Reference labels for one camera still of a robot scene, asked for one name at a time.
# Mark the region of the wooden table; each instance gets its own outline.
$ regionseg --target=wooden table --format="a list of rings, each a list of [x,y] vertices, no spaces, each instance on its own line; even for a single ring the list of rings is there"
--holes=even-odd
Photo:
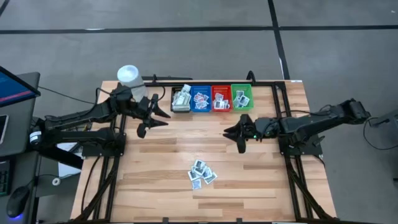
[[[115,81],[106,81],[102,88],[111,91],[116,85]],[[286,81],[286,87],[291,109],[308,111],[303,83]],[[161,87],[150,87],[148,91],[149,96],[163,92]],[[252,92],[251,118],[275,117],[271,88],[253,87]],[[127,119],[127,146],[120,159],[111,221],[161,222],[163,217],[169,217],[171,222],[231,222],[236,218],[294,221],[285,162],[276,139],[249,141],[246,153],[238,154],[235,142],[222,134],[239,121],[241,113],[175,114],[170,111],[170,94],[171,88],[166,87],[159,106],[171,119],[154,116],[168,122],[168,126],[148,130],[145,139],[140,139],[136,128],[141,121]],[[107,97],[101,93],[99,100]],[[279,99],[284,110],[281,95]],[[218,174],[210,185],[202,181],[200,190],[192,190],[187,174],[195,159],[204,160]],[[94,160],[84,161],[71,218],[80,214],[83,190]],[[335,216],[323,165],[313,156],[302,156],[302,160],[309,191],[327,213]],[[101,166],[102,159],[91,177],[85,206],[97,191]],[[297,191],[304,217],[302,195]],[[106,194],[100,218],[104,217]]]

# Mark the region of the green bin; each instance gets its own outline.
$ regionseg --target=green bin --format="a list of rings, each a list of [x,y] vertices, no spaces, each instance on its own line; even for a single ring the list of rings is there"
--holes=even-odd
[[[249,104],[245,107],[233,107],[235,111],[245,111],[245,110],[251,110],[254,107],[254,102],[253,102],[253,93],[251,91],[251,85],[250,84],[232,84],[231,85],[231,91],[232,91],[232,104],[233,100],[236,97],[236,90],[242,90],[244,91],[244,95],[250,99]]]

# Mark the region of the computer monitor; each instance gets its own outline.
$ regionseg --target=computer monitor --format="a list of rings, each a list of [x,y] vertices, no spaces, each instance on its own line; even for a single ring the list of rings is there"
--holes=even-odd
[[[0,67],[0,107],[40,96],[40,92]]]

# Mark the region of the blue bin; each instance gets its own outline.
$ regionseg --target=blue bin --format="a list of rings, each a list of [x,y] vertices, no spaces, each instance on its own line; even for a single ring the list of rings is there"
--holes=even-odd
[[[207,99],[207,103],[209,103],[206,107],[206,109],[199,110],[195,109],[195,101],[193,100],[193,97],[197,93],[201,93],[204,95],[207,95],[209,98]],[[193,112],[210,112],[211,111],[211,86],[191,86],[191,111]]]

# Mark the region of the black floor stripe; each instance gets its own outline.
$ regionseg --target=black floor stripe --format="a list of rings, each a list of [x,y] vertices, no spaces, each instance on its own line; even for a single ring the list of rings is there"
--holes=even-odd
[[[286,61],[286,56],[285,56],[284,45],[282,43],[282,37],[280,36],[280,32],[279,32],[279,25],[278,25],[278,20],[277,20],[273,0],[268,0],[268,5],[269,5],[269,11],[271,13],[272,26],[274,28],[274,35],[275,35],[276,46],[277,46],[278,55],[279,55],[279,59],[280,59],[280,66],[282,69],[282,76],[283,76],[284,80],[290,80],[289,69],[287,68],[287,61]]]
[[[206,32],[206,31],[261,31],[273,30],[271,26],[220,26],[220,27],[159,27],[159,28],[117,28],[117,29],[41,29],[0,30],[0,34],[112,34],[145,32]]]
[[[398,25],[374,26],[281,26],[279,30],[381,30],[398,29]]]
[[[0,7],[0,17],[1,17],[1,15],[2,15],[2,13],[4,12],[4,10],[6,10],[6,7],[7,7],[8,3],[9,3],[9,1],[10,1],[10,0],[5,0],[5,1],[2,3],[2,5],[1,5],[1,7]]]

